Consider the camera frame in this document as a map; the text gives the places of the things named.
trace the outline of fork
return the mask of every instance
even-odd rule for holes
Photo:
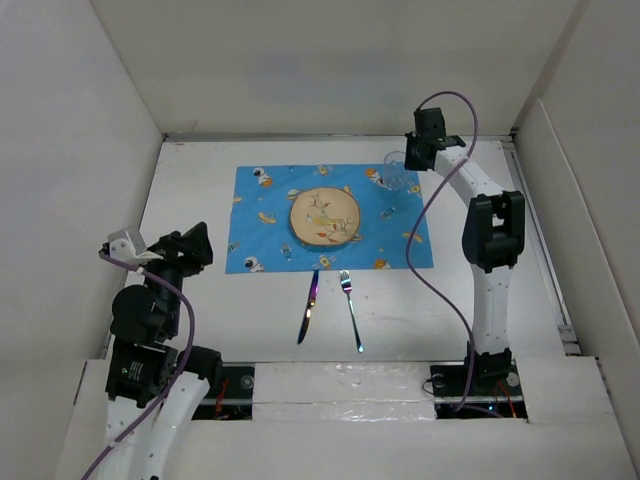
[[[353,333],[356,335],[356,346],[358,347],[358,352],[362,353],[364,352],[364,347],[360,341],[360,334],[358,333],[358,326],[356,325],[356,317],[353,314],[353,302],[351,301],[351,290],[353,290],[353,287],[351,286],[349,270],[340,271],[340,285],[342,286],[342,291],[345,293],[347,300],[349,301],[349,312],[351,313],[351,323],[353,323]]]

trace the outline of blue placemat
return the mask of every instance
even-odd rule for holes
[[[382,165],[239,167],[231,211],[227,273],[321,269],[407,268],[407,237],[423,207],[418,175],[406,188],[382,186]],[[360,206],[360,229],[339,247],[303,245],[291,232],[289,212],[299,192],[347,189]],[[418,229],[411,260],[433,267],[426,221]]]

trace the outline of round wooden plate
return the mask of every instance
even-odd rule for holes
[[[355,198],[338,188],[314,188],[301,193],[291,207],[291,229],[308,245],[335,247],[353,238],[360,227]]]

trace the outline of transparent cup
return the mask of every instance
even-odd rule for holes
[[[389,190],[400,190],[409,182],[409,172],[404,169],[404,152],[395,151],[384,157],[382,182]]]

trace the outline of knife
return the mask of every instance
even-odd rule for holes
[[[316,304],[316,297],[318,295],[318,277],[320,276],[320,270],[313,271],[313,277],[311,278],[311,286],[309,287],[309,297],[307,298],[307,307],[304,309],[304,316],[302,317],[302,325],[300,325],[300,333],[298,334],[298,345],[302,343],[307,330],[309,329],[309,320],[311,320],[311,309]]]

